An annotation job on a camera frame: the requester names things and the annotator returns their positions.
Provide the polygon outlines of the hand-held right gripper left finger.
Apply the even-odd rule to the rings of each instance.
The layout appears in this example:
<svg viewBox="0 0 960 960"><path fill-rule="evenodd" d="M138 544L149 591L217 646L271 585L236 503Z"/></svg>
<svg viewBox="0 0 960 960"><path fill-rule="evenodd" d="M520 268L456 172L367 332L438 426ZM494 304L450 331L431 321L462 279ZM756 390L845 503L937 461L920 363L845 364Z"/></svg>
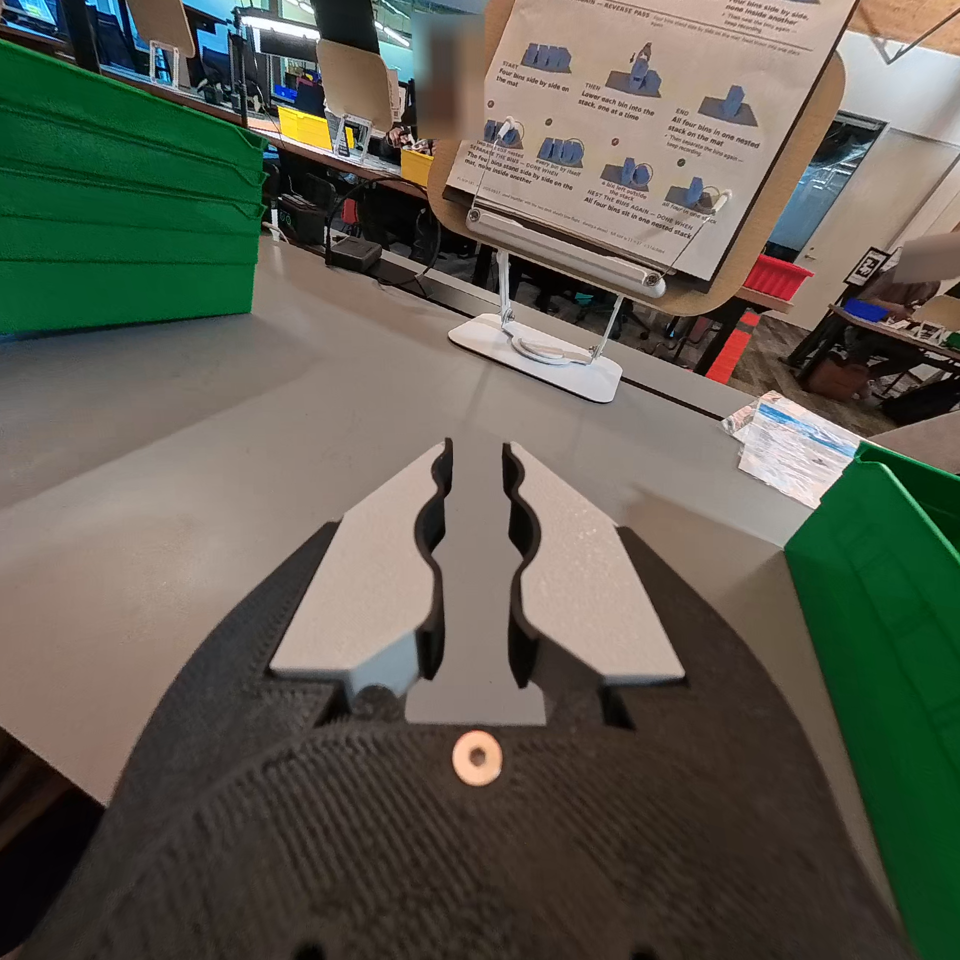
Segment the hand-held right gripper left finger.
<svg viewBox="0 0 960 960"><path fill-rule="evenodd" d="M331 538L269 664L289 681L402 700L436 676L445 653L443 574L453 444L434 444L355 504Z"/></svg>

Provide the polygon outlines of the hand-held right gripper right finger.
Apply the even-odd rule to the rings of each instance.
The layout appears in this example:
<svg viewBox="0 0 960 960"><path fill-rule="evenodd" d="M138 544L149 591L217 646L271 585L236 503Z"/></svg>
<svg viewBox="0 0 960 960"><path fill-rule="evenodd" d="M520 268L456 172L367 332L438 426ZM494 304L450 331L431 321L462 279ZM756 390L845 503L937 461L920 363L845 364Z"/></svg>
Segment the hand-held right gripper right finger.
<svg viewBox="0 0 960 960"><path fill-rule="evenodd" d="M673 686L687 672L628 551L634 538L515 441L501 451L508 536L508 662L519 689L568 694Z"/></svg>

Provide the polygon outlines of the green plastic bin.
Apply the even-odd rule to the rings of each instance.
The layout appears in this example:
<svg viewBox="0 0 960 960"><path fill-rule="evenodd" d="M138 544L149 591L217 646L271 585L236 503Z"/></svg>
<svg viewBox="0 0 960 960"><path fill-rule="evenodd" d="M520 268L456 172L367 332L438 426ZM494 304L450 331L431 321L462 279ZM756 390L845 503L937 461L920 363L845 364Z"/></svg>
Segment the green plastic bin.
<svg viewBox="0 0 960 960"><path fill-rule="evenodd" d="M2 106L2 166L77 175L144 188L252 204L266 181L262 138L189 109L159 115L156 132Z"/></svg>
<svg viewBox="0 0 960 960"><path fill-rule="evenodd" d="M243 171L258 169L268 147L263 136L243 126L6 40L1 41L1 87L5 109Z"/></svg>
<svg viewBox="0 0 960 960"><path fill-rule="evenodd" d="M959 479L863 441L784 555L920 958L959 957Z"/></svg>
<svg viewBox="0 0 960 960"><path fill-rule="evenodd" d="M263 206L2 168L2 335L246 314Z"/></svg>

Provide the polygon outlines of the grey desk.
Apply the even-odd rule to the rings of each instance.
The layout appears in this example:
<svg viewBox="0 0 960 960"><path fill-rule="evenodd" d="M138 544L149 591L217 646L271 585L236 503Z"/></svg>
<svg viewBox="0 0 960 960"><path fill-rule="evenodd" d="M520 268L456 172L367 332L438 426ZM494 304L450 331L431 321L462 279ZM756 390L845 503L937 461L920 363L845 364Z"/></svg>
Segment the grey desk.
<svg viewBox="0 0 960 960"><path fill-rule="evenodd" d="M263 238L244 315L2 346L2 729L105 805L20 958L918 958L749 396L615 344L594 404L468 309ZM331 528L445 438L436 676L271 675ZM506 442L631 531L684 682L518 688Z"/></svg>

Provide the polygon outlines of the white stand with wooden board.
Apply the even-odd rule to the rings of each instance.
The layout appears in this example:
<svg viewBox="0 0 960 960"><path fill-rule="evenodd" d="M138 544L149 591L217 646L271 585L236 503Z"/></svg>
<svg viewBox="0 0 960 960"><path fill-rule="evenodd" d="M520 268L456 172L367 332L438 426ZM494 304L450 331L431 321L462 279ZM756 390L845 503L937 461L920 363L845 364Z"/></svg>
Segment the white stand with wooden board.
<svg viewBox="0 0 960 960"><path fill-rule="evenodd" d="M523 224L486 207L477 198L450 197L446 192L447 175L460 145L465 141L479 140L483 133L487 72L514 3L486 3L481 15L484 31L479 46L484 59L480 66L470 67L467 75L471 82L467 91L472 95L468 106L473 110L469 134L437 142L437 153L429 175L429 203L438 220L450 231L491 247L496 253L499 274L498 306L454 327L449 340L460 349L581 399L608 403L617 393L622 367L605 357L603 352L615 319L626 302L635 306L653 306L675 317L698 316L690 307L682 309L679 314L666 312L655 307L652 301L666 293L668 280L674 276L700 292L718 286L724 293L732 293L742 286L839 108L845 73L836 50L847 28L720 269L713 281L700 283L677 270L650 267L586 242ZM548 334L535 329L531 322L518 318L509 286L510 266L517 265L520 260L615 294L611 316L596 345L576 346L568 342L564 334Z"/></svg>

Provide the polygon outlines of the clear plastic bag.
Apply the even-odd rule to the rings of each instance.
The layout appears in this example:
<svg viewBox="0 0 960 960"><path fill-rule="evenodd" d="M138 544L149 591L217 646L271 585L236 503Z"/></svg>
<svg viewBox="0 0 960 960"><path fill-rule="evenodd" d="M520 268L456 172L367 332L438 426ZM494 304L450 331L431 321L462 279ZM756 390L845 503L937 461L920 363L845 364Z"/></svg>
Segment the clear plastic bag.
<svg viewBox="0 0 960 960"><path fill-rule="evenodd" d="M820 505L862 443L857 434L774 390L719 426L740 445L741 472L810 510Z"/></svg>

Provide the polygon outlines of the black power adapter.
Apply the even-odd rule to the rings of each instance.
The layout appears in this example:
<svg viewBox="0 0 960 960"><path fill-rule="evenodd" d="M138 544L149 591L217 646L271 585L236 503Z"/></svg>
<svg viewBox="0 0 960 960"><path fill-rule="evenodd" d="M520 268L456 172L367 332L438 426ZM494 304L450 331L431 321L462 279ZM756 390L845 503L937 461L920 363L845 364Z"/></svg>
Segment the black power adapter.
<svg viewBox="0 0 960 960"><path fill-rule="evenodd" d="M332 243L325 254L328 266L367 274L382 259L383 247L361 237L343 236Z"/></svg>

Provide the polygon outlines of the red plastic bin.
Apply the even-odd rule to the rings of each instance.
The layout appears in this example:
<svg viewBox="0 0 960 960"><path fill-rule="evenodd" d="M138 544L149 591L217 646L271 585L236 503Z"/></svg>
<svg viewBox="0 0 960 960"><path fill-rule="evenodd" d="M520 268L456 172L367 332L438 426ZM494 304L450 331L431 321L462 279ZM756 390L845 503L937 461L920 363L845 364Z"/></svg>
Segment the red plastic bin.
<svg viewBox="0 0 960 960"><path fill-rule="evenodd" d="M811 270L762 254L756 259L742 287L789 303L802 285L813 277L814 273Z"/></svg>

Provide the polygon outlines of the black and white marker sign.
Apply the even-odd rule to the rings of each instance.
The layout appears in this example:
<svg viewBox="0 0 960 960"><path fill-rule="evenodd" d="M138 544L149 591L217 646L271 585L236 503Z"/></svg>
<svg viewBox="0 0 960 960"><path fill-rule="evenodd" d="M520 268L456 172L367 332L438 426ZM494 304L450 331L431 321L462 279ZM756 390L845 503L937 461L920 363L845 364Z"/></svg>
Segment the black and white marker sign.
<svg viewBox="0 0 960 960"><path fill-rule="evenodd" d="M866 286L875 275L882 272L892 256L893 254L885 249L869 247L850 270L844 283L855 288Z"/></svg>

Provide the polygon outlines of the background wooden table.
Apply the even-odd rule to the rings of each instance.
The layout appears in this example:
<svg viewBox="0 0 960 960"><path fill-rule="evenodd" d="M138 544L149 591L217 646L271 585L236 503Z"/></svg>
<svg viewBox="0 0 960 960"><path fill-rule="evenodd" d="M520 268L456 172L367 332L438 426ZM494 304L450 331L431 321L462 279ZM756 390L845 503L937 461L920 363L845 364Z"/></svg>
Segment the background wooden table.
<svg viewBox="0 0 960 960"><path fill-rule="evenodd" d="M203 99L188 94L175 86L150 82L148 78L111 65L102 66L102 74L195 113L215 117L233 126L241 125L241 117L235 112L220 105L207 103ZM366 182L384 182L385 186L390 189L415 199L426 199L426 188L410 179L403 178L401 175L402 169L399 165L388 163L377 157L363 161L355 157L346 158L334 151L316 148L297 139L285 137L273 123L271 117L266 119L254 117L249 120L248 124L258 137L268 140L271 145L279 150L295 154L309 162L321 164L338 172L353 174ZM683 309L690 307L694 315L700 315L723 306L732 298L753 305L759 312L774 311L788 315L796 307L789 299L778 298L772 294L766 294L745 286L740 286L731 293L724 293L718 286L714 286L710 291L700 292L694 290L689 283L681 282L678 275L669 277L666 292L663 296L653 299L652 305L674 314L680 314Z"/></svg>

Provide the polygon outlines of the printed instruction sheet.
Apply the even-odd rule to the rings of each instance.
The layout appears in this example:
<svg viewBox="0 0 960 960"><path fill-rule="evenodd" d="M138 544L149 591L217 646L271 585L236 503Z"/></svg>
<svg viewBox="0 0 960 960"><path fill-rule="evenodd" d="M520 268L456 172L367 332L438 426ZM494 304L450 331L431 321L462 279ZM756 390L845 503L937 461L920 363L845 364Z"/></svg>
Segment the printed instruction sheet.
<svg viewBox="0 0 960 960"><path fill-rule="evenodd" d="M514 2L444 188L709 283L857 2Z"/></svg>

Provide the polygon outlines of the wooden board on small stand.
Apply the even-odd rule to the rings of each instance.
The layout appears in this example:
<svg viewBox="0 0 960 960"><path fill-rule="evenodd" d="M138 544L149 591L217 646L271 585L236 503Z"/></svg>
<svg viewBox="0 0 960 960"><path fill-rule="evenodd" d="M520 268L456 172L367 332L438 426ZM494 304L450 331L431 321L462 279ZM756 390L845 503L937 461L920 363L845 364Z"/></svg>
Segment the wooden board on small stand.
<svg viewBox="0 0 960 960"><path fill-rule="evenodd" d="M364 162L372 134L394 121L392 75L379 54L346 44L321 38L316 52L326 112L337 119L333 152Z"/></svg>
<svg viewBox="0 0 960 960"><path fill-rule="evenodd" d="M148 67L151 83L158 81L157 55L164 54L171 85L191 87L189 62L197 55L197 41L182 1L126 1L139 37L149 44Z"/></svg>

